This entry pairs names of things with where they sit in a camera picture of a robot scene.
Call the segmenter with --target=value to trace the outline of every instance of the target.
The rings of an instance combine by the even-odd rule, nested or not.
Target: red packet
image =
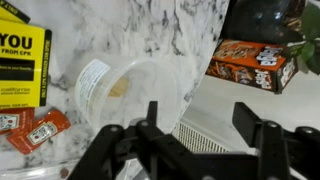
[[[9,136],[8,141],[21,153],[29,154],[43,142],[71,126],[68,119],[58,110],[49,112],[33,123],[33,129]]]
[[[0,134],[30,131],[34,120],[34,108],[0,110]]]

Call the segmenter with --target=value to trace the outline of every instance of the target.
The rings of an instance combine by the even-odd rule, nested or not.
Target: white marble surface
[[[30,24],[53,31],[48,105],[64,112],[72,127],[49,139],[30,155],[18,153],[0,137],[0,179],[13,170],[73,162],[89,146],[94,133],[67,93],[68,65],[77,54],[104,51],[130,57],[162,57],[183,84],[180,116],[189,105],[216,47],[227,0],[9,0],[31,17]]]

